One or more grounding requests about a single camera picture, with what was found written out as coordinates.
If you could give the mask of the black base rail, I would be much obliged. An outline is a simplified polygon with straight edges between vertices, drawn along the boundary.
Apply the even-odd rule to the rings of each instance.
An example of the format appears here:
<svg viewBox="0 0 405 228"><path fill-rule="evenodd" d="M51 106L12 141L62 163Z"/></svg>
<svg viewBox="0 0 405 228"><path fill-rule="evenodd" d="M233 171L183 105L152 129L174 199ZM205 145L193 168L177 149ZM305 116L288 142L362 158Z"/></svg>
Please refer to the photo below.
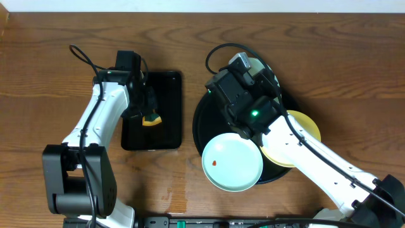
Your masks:
<svg viewBox="0 0 405 228"><path fill-rule="evenodd" d="M135 218L133 228L246 228L270 220L253 219L222 219L222 218L169 218L169 217L146 217ZM63 228L84 228L88 221L81 218L65 218ZM318 224L275 224L262 227L338 227L335 225Z"/></svg>

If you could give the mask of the yellow green sponge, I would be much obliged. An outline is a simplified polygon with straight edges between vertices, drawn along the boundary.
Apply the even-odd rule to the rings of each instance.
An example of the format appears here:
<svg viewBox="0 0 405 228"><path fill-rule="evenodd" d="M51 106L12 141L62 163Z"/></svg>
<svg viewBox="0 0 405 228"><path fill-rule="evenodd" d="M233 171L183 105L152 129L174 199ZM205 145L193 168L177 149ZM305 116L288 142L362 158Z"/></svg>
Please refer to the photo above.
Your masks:
<svg viewBox="0 0 405 228"><path fill-rule="evenodd" d="M145 127L152 127L155 125L159 125L162 122L160 115L156 112L156 110L152 110L151 113L144 115L142 117L142 125Z"/></svg>

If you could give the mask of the light blue plate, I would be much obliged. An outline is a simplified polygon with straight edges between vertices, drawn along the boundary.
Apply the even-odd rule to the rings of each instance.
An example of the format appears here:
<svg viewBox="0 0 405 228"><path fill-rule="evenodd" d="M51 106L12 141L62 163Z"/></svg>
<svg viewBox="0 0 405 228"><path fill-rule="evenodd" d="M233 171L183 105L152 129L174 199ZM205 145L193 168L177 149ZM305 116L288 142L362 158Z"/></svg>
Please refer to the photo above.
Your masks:
<svg viewBox="0 0 405 228"><path fill-rule="evenodd" d="M259 148L236 133L212 138L202 152L202 168L208 180L228 192L241 192L253 187L263 171Z"/></svg>
<svg viewBox="0 0 405 228"><path fill-rule="evenodd" d="M249 73L254 80L256 88L269 97L275 97L274 85L270 82L270 76L267 74L263 64L257 58L249 58L249 61L251 63Z"/></svg>

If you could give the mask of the black round tray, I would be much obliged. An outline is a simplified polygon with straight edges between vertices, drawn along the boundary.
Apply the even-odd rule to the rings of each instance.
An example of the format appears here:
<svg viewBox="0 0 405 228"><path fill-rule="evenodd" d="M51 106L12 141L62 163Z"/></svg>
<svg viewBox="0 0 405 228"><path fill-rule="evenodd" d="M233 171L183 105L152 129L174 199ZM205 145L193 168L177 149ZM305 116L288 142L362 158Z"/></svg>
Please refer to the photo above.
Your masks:
<svg viewBox="0 0 405 228"><path fill-rule="evenodd" d="M200 156L203 155L205 146L212 138L223 133L234 133L209 92L202 97L197 105L193 118L192 133ZM262 158L263 171L256 185L273 182L291 170L291 168L276 165L265 155L262 155Z"/></svg>

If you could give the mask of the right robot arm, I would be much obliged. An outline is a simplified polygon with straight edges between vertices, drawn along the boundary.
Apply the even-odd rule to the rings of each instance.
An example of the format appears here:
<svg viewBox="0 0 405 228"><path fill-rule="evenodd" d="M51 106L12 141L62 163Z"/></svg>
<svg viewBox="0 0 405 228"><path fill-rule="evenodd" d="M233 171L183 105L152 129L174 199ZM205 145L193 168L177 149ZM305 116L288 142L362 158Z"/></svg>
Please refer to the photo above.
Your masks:
<svg viewBox="0 0 405 228"><path fill-rule="evenodd" d="M249 189L264 169L263 152L271 152L276 162L287 161L313 181L351 222L404 224L404 185L355 167L313 137L285 108L269 68L251 74L229 66L206 88L233 129L211 139L203 151L204 173L213 184L230 192Z"/></svg>

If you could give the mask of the black rectangular tray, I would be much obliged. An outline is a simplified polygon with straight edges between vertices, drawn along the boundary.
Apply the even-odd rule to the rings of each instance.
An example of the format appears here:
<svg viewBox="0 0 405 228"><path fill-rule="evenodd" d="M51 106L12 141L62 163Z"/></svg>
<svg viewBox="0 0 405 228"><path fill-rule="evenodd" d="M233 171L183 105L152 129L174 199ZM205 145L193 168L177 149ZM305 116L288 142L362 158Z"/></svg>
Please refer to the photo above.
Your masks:
<svg viewBox="0 0 405 228"><path fill-rule="evenodd" d="M182 143L182 76L174 71L150 72L146 85L156 93L158 123L124 118L121 146L127 151L177 149Z"/></svg>

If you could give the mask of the yellow plate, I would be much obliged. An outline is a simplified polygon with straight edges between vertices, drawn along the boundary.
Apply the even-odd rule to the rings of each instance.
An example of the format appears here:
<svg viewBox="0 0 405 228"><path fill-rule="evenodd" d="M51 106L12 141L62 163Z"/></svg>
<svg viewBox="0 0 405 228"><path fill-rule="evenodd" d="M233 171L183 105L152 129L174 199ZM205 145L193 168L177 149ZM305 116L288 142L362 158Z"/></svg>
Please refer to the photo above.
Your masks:
<svg viewBox="0 0 405 228"><path fill-rule="evenodd" d="M287 112L295 118L295 120L303 127L305 131L307 131L315 139L321 141L320 130L316 125L316 123L310 117L308 117L304 113L295 110L288 110ZM267 157L267 159L269 159L269 161L271 161L276 165L287 168L295 167L291 162L289 162L285 158L278 156L275 152L271 152L268 146L267 147L262 146L260 147L260 150L262 154L264 154Z"/></svg>

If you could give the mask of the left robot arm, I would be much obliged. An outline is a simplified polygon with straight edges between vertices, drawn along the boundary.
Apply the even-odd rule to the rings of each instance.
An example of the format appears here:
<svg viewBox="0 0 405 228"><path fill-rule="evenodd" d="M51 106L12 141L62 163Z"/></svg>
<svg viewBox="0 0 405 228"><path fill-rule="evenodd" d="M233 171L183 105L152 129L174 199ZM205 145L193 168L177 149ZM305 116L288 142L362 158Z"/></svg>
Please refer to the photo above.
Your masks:
<svg viewBox="0 0 405 228"><path fill-rule="evenodd" d="M107 150L120 118L160 124L156 95L146 85L146 62L133 51L118 51L113 67L91 62L77 46L70 51L95 71L92 97L83 115L61 144L42 154L47 204L84 227L135 227L135 210L117 198Z"/></svg>

